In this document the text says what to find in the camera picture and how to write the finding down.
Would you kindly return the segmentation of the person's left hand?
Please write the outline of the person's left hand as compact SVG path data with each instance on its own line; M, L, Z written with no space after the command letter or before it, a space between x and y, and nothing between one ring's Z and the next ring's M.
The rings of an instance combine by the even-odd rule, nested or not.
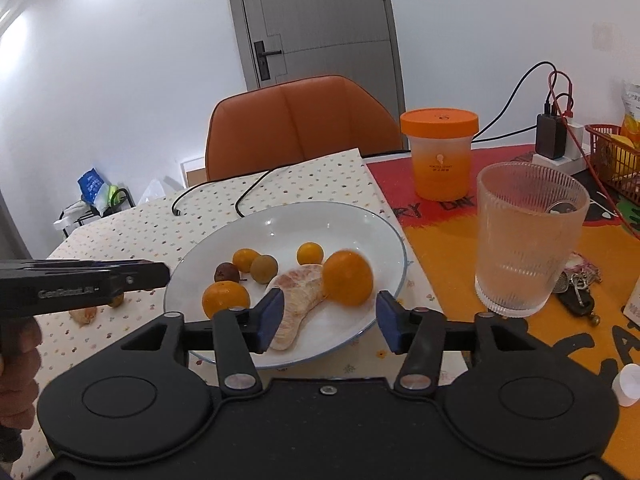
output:
M7 320L1 326L1 425L29 429L35 420L41 366L40 326L34 318Z

